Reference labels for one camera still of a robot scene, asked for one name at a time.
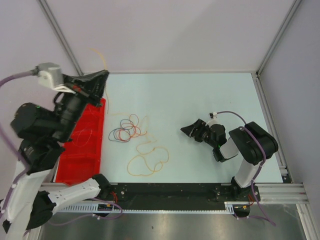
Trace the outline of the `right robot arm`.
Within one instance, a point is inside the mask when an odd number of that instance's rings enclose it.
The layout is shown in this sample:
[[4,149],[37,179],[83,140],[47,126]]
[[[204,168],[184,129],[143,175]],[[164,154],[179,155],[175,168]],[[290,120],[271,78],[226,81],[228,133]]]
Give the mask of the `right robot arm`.
[[227,190],[217,189],[216,194],[226,193],[237,201],[254,194],[254,182],[263,165],[279,150],[276,139],[254,121],[235,128],[226,137],[226,128],[215,119],[205,122],[198,119],[180,129],[196,142],[205,142],[212,147],[214,159],[226,162],[238,155],[243,157],[238,172],[232,177]]

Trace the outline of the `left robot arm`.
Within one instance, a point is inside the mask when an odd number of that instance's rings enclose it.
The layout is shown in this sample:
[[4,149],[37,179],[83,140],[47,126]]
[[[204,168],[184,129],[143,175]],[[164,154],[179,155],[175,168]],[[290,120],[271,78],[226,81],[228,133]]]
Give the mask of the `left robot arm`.
[[56,95],[52,110],[31,102],[17,109],[10,125],[21,139],[19,148],[13,146],[4,132],[0,134],[17,157],[17,174],[0,202],[2,227],[7,236],[22,237],[48,222],[58,210],[87,199],[105,200],[112,192],[111,184],[101,173],[62,191],[41,190],[43,181],[65,151],[63,144],[71,141],[87,105],[101,105],[109,72],[70,76],[58,66],[47,69],[37,66],[13,74],[1,83],[29,76],[37,76]]

